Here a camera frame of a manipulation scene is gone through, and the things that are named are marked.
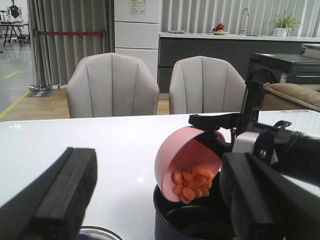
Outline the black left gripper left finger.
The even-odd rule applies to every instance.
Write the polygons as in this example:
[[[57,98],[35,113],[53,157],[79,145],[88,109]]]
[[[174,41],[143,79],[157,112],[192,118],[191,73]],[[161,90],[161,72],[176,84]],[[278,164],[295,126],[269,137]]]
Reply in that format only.
[[[2,240],[75,240],[98,179],[96,151],[68,147],[0,208]]]

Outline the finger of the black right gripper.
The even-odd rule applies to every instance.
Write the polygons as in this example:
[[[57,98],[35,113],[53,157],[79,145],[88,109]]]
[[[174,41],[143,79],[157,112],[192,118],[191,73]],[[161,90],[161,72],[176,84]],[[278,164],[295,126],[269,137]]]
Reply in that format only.
[[[228,113],[223,115],[199,115],[192,114],[189,116],[188,123],[195,128],[205,131],[217,131],[219,128],[240,130],[244,129],[242,115],[239,112]]]
[[[202,160],[222,160],[224,154],[233,149],[233,143],[226,142],[220,132],[203,132],[192,140],[197,143],[196,156]]]

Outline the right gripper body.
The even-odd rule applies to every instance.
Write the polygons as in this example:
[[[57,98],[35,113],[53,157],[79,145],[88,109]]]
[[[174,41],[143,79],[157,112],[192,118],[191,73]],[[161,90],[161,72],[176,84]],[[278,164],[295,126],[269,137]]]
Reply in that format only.
[[[262,106],[263,84],[247,81],[239,126],[235,130],[231,160],[246,159],[246,154],[253,155],[268,165],[278,165],[276,154],[277,128],[258,123]]]

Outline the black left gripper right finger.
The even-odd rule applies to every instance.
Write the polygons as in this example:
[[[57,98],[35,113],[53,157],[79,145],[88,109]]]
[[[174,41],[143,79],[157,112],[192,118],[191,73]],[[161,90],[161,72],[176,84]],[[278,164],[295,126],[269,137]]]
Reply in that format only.
[[[250,153],[226,153],[219,186],[239,240],[318,240],[320,198]]]

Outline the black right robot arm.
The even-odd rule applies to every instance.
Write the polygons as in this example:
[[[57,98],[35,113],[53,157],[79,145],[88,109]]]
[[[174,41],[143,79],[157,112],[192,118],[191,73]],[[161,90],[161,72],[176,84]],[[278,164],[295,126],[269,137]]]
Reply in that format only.
[[[251,153],[287,176],[316,183],[320,178],[320,140],[289,130],[288,120],[274,125],[258,122],[260,110],[320,111],[320,89],[293,83],[248,81],[242,110],[217,116],[193,114],[189,123],[197,129],[229,129],[231,142],[224,152]]]

